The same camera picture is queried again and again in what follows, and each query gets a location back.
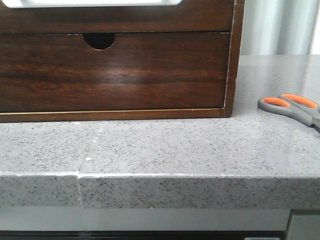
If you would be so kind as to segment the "white plastic storage box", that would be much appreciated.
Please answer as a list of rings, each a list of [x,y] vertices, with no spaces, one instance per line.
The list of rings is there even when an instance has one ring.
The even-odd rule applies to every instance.
[[[8,8],[176,6],[181,0],[2,0]]]

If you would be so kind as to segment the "dark wooden drawer cabinet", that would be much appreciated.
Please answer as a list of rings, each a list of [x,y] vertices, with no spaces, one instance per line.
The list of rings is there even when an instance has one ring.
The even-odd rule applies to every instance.
[[[233,112],[245,3],[242,0],[182,0],[178,5],[9,8],[0,3],[0,37],[82,35],[101,51],[117,34],[227,33],[229,52],[224,104],[213,108],[67,111],[0,110],[3,123],[174,118],[226,118]]]

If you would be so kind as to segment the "black appliance under counter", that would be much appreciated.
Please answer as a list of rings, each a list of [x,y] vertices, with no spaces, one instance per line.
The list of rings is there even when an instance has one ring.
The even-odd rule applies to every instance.
[[[2,230],[2,240],[284,240],[284,231],[45,231]]]

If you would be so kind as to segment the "grey orange handled scissors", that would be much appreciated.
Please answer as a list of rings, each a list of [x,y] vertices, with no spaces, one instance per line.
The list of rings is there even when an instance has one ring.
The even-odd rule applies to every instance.
[[[283,115],[320,131],[320,105],[296,94],[281,94],[278,97],[262,97],[257,106],[266,112]]]

